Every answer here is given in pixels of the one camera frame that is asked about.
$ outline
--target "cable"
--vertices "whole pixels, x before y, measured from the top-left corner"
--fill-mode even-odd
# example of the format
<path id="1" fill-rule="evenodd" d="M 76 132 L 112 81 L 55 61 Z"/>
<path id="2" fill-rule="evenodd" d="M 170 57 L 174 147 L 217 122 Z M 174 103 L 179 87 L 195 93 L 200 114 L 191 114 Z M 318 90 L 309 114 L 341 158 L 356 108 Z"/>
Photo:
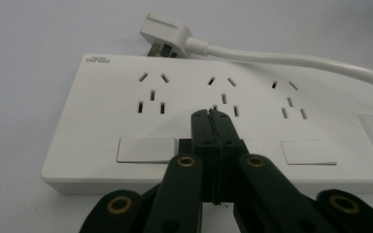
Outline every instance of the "cable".
<path id="1" fill-rule="evenodd" d="M 192 37 L 182 22 L 149 13 L 141 28 L 141 35 L 152 45 L 170 47 L 179 57 L 190 53 L 216 56 L 245 63 L 267 63 L 324 70 L 373 84 L 373 70 L 313 56 L 229 50 Z"/>

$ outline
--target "power cord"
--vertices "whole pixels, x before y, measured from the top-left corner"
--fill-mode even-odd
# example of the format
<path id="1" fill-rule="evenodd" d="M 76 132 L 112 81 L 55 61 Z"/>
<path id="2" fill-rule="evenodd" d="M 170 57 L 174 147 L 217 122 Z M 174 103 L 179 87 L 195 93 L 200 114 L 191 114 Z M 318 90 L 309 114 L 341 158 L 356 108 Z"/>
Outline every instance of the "power cord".
<path id="1" fill-rule="evenodd" d="M 141 28 L 141 35 L 151 44 L 149 56 L 188 57 L 191 53 L 245 62 L 289 65 L 324 70 L 373 84 L 373 70 L 314 56 L 230 50 L 192 37 L 181 21 L 149 13 Z"/>

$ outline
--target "power strip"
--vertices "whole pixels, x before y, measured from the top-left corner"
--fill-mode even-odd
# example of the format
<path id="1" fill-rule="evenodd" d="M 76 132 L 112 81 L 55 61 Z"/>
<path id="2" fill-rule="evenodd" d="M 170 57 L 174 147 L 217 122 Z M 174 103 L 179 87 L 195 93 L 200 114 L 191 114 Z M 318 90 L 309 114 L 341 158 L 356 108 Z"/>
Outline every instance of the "power strip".
<path id="1" fill-rule="evenodd" d="M 105 54 L 83 58 L 43 180 L 63 194 L 142 193 L 190 138 L 191 114 L 210 108 L 301 192 L 373 193 L 373 85 L 305 68 Z"/>

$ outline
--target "white background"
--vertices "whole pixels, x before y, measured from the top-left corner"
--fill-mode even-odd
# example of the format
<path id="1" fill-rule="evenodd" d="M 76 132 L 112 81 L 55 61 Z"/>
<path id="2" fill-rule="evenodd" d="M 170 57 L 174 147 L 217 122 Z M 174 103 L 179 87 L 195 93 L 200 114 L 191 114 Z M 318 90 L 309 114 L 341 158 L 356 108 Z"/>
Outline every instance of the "white background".
<path id="1" fill-rule="evenodd" d="M 79 231 L 100 196 L 59 195 L 40 171 L 82 56 L 145 55 L 148 12 L 226 48 L 373 69 L 373 0 L 0 1 L 0 232 Z M 231 212 L 206 206 L 203 232 L 238 232 Z"/>

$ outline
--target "outlet socket hole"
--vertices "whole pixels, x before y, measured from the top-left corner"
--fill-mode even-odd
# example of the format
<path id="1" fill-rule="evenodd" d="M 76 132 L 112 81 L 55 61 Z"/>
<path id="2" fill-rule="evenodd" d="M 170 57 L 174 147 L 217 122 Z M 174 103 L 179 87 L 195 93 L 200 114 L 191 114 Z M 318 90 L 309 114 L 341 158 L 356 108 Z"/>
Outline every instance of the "outlet socket hole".
<path id="1" fill-rule="evenodd" d="M 162 74 L 161 77 L 162 77 L 162 79 L 163 79 L 163 81 L 164 81 L 165 83 L 169 83 L 169 80 L 168 80 L 168 78 L 166 78 L 166 75 L 165 75 L 165 74 Z"/>
<path id="2" fill-rule="evenodd" d="M 144 107 L 144 102 L 140 101 L 138 103 L 138 114 L 142 113 L 142 108 Z"/>
<path id="3" fill-rule="evenodd" d="M 305 110 L 301 109 L 300 111 L 301 111 L 301 114 L 302 114 L 302 118 L 303 119 L 308 119 L 307 118 L 307 113 L 305 113 Z"/>
<path id="4" fill-rule="evenodd" d="M 142 76 L 138 79 L 138 81 L 139 81 L 139 82 L 142 82 L 142 81 L 147 77 L 147 75 L 148 75 L 148 73 L 145 73 L 144 75 L 142 75 Z"/>
<path id="5" fill-rule="evenodd" d="M 234 106 L 234 114 L 235 114 L 236 117 L 239 116 L 238 106 Z"/>
<path id="6" fill-rule="evenodd" d="M 292 103 L 292 100 L 291 100 L 291 98 L 290 98 L 290 97 L 288 97 L 288 98 L 287 98 L 287 100 L 288 100 L 288 104 L 289 104 L 289 106 L 290 106 L 290 107 L 293 107 L 293 103 Z"/>
<path id="7" fill-rule="evenodd" d="M 222 97 L 222 103 L 226 104 L 226 94 L 223 94 L 221 97 Z"/>
<path id="8" fill-rule="evenodd" d="M 294 88 L 295 90 L 298 90 L 298 87 L 294 83 L 289 82 L 289 84 L 290 84 L 290 86 L 292 86 L 292 88 Z"/>
<path id="9" fill-rule="evenodd" d="M 161 114 L 165 114 L 165 103 L 161 103 L 161 109 L 160 109 Z"/>
<path id="10" fill-rule="evenodd" d="M 288 118 L 288 113 L 287 113 L 286 108 L 282 108 L 281 111 L 283 111 L 283 117 Z"/>
<path id="11" fill-rule="evenodd" d="M 155 90 L 151 90 L 151 101 L 155 100 Z"/>
<path id="12" fill-rule="evenodd" d="M 228 78 L 229 83 L 231 83 L 232 86 L 236 86 L 237 84 L 235 81 L 233 81 L 231 78 Z"/>
<path id="13" fill-rule="evenodd" d="M 212 78 L 210 79 L 210 81 L 208 82 L 208 85 L 212 85 L 212 83 L 214 82 L 214 80 L 215 80 L 215 77 L 212 77 Z"/>

